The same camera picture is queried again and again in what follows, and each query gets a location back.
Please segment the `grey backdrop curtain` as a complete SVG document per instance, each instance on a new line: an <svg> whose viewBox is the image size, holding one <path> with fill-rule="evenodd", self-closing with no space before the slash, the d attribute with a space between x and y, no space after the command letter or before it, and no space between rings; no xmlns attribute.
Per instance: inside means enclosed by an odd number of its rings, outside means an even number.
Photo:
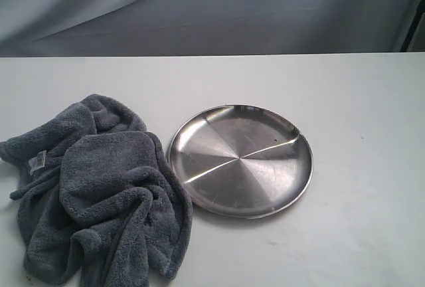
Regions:
<svg viewBox="0 0 425 287"><path fill-rule="evenodd" d="M417 0L1 0L1 56L394 52Z"/></svg>

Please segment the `round stainless steel plate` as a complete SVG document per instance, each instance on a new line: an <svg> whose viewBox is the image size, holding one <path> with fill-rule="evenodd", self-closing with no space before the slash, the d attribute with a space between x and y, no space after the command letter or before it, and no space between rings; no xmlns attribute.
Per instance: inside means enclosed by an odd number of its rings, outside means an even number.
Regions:
<svg viewBox="0 0 425 287"><path fill-rule="evenodd" d="M313 175L313 154L300 130L249 105L218 106L192 117L173 136L167 159L196 206L238 219L287 209Z"/></svg>

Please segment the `grey fleece towel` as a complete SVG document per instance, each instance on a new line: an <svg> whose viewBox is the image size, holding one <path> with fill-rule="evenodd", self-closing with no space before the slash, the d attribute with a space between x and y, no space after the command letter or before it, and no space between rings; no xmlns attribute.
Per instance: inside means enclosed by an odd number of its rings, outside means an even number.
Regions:
<svg viewBox="0 0 425 287"><path fill-rule="evenodd" d="M2 142L1 159L19 170L10 197L30 275L62 285L80 273L81 286L148 286L153 269L176 277L192 204L135 112L89 95Z"/></svg>

